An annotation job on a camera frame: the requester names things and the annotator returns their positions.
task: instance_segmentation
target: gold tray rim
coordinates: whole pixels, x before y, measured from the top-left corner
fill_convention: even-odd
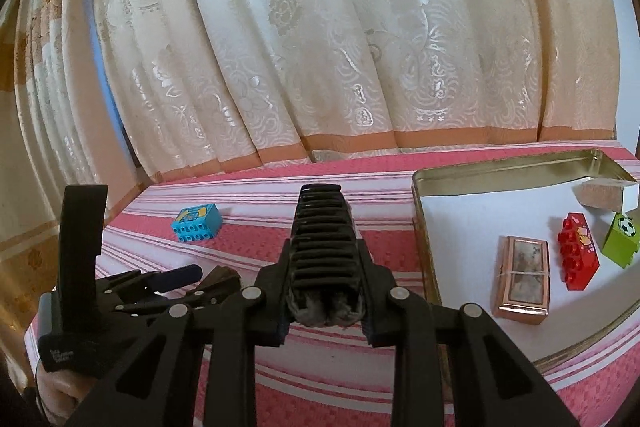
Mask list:
[[[453,166],[433,167],[414,172],[412,178],[412,194],[415,207],[414,229],[418,246],[418,257],[420,258],[420,265],[422,268],[422,284],[424,286],[424,294],[427,300],[440,305],[442,304],[442,298],[438,289],[438,281],[433,267],[433,257],[431,255],[431,248],[429,245],[429,234],[422,206],[420,204],[420,197],[495,192],[496,190],[460,192],[460,186],[464,186],[464,184],[461,185],[460,182],[465,179],[468,181],[473,176],[486,177],[491,174],[495,174],[496,172],[499,172],[500,174],[507,174],[508,172],[517,172],[522,169],[529,169],[530,174],[536,174],[536,176],[530,175],[526,180],[526,183],[520,184],[520,188],[545,187],[574,181],[585,176],[636,181],[636,179],[626,172],[622,166],[608,157],[603,151],[595,148],[513,156],[498,160],[485,160]],[[444,187],[449,183],[454,183],[455,185],[453,190],[449,189],[449,193],[446,193]],[[433,189],[438,186],[439,188],[437,193],[434,194]],[[517,188],[510,187],[504,188],[503,190],[517,190]],[[615,330],[619,325],[625,322],[638,308],[640,308],[640,299],[631,304],[628,309],[608,325],[594,332],[586,339],[565,347],[560,351],[556,351],[551,355],[534,360],[533,364],[540,373],[546,373],[551,369],[558,367],[561,363],[580,355],[585,350],[594,346],[594,344],[598,343],[611,331]]]

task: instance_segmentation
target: rose gold box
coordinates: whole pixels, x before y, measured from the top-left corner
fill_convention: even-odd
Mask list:
[[[494,316],[540,324],[549,314],[549,252],[546,241],[506,238]]]

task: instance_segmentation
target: curtain fold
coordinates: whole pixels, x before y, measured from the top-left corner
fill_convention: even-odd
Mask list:
[[[65,185],[107,184],[106,219],[142,187],[100,91],[82,0],[8,0],[0,18],[0,349],[19,387],[23,335],[55,284]]]
[[[613,136],[612,0],[94,6],[118,107],[156,180]]]

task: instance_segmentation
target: soccer ball picture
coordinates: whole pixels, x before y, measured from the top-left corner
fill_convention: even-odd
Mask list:
[[[634,227],[634,224],[631,222],[631,219],[629,219],[626,216],[622,216],[618,218],[618,228],[622,230],[622,232],[625,235],[628,235],[629,237],[634,237],[636,235],[636,227]]]

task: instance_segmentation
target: green building block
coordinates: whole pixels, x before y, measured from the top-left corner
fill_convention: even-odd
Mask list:
[[[616,214],[600,251],[614,263],[625,268],[631,263],[639,246],[640,231],[636,232],[631,218],[624,214]]]

